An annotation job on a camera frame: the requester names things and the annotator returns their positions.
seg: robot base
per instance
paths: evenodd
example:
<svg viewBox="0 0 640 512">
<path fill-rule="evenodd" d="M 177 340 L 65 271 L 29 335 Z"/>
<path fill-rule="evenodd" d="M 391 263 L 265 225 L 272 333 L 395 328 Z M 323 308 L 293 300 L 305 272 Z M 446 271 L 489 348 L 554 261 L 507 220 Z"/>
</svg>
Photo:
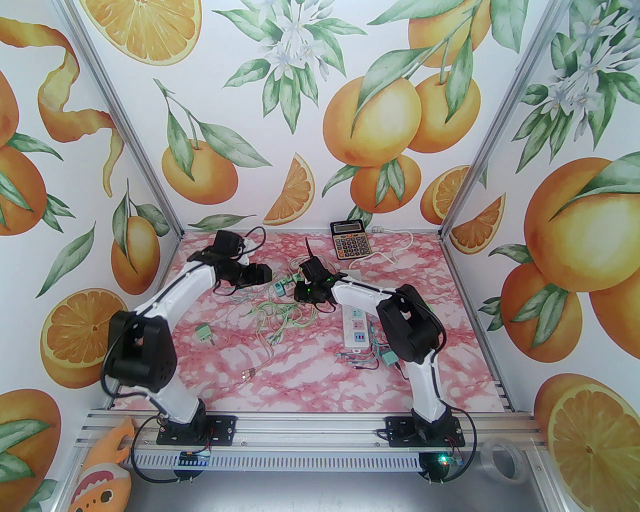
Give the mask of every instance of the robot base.
<svg viewBox="0 0 640 512">
<path fill-rule="evenodd" d="M 168 446 L 231 446 L 236 433 L 236 416 L 208 415 L 204 403 L 191 423 L 168 422 L 160 427 L 156 444 Z"/>
<path fill-rule="evenodd" d="M 447 411 L 433 423 L 428 423 L 412 410 L 413 418 L 388 416 L 385 418 L 387 439 L 391 448 L 442 448 L 463 447 L 465 437 L 460 428 L 460 420 Z"/>
</svg>

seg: orange slice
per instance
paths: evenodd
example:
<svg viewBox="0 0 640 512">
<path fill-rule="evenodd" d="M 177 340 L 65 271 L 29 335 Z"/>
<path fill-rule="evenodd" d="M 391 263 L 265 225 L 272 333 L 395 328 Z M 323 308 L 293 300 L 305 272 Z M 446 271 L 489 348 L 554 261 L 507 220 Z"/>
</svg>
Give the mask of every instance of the orange slice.
<svg viewBox="0 0 640 512">
<path fill-rule="evenodd" d="M 500 227 L 507 194 L 503 194 L 480 215 L 451 230 L 449 238 L 461 253 L 476 254 L 487 247 Z"/>
<path fill-rule="evenodd" d="M 68 388 L 97 382 L 107 351 L 109 320 L 123 309 L 120 297 L 101 288 L 62 299 L 47 316 L 40 336 L 40 356 L 49 376 Z"/>
<path fill-rule="evenodd" d="M 468 171 L 468 165 L 454 167 L 431 182 L 420 201 L 420 213 L 427 222 L 442 224 Z"/>
<path fill-rule="evenodd" d="M 267 226 L 280 226 L 294 221 L 306 212 L 316 195 L 316 182 L 304 158 L 295 153 L 282 192 L 262 221 Z"/>
<path fill-rule="evenodd" d="M 617 393 L 593 380 L 570 387 L 551 411 L 548 444 L 583 510 L 640 508 L 640 421 Z"/>
<path fill-rule="evenodd" d="M 80 0 L 100 33 L 129 57 L 176 64 L 200 35 L 200 0 Z"/>
</svg>

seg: calculator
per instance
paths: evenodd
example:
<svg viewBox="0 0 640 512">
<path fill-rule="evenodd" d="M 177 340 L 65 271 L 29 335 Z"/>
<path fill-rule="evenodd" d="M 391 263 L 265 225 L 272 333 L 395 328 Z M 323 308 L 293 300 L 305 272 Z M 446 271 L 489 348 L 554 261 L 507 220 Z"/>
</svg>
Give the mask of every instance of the calculator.
<svg viewBox="0 0 640 512">
<path fill-rule="evenodd" d="M 339 260 L 362 258 L 372 254 L 361 219 L 332 222 L 331 236 Z"/>
</svg>

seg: power strip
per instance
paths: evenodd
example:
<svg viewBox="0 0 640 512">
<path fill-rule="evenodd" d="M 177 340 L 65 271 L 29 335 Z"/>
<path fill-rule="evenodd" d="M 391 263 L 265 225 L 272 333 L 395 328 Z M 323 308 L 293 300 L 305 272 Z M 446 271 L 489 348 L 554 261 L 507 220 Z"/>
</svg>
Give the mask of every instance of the power strip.
<svg viewBox="0 0 640 512">
<path fill-rule="evenodd" d="M 360 280 L 359 270 L 348 270 L 349 277 Z M 342 306 L 342 330 L 344 347 L 359 354 L 369 348 L 369 331 L 367 329 L 367 314 L 362 309 Z"/>
</svg>

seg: metal floor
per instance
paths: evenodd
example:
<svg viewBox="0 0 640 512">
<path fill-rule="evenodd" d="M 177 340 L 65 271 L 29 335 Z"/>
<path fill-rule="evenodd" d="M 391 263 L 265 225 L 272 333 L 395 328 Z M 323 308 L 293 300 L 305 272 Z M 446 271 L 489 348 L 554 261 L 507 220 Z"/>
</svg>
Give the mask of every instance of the metal floor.
<svg viewBox="0 0 640 512">
<path fill-rule="evenodd" d="M 191 484 L 164 485 L 146 483 L 135 474 L 132 478 L 127 512 L 546 511 L 535 480 L 516 486 L 496 483 L 479 458 L 464 477 L 431 486 L 415 473 L 210 471 Z"/>
</svg>

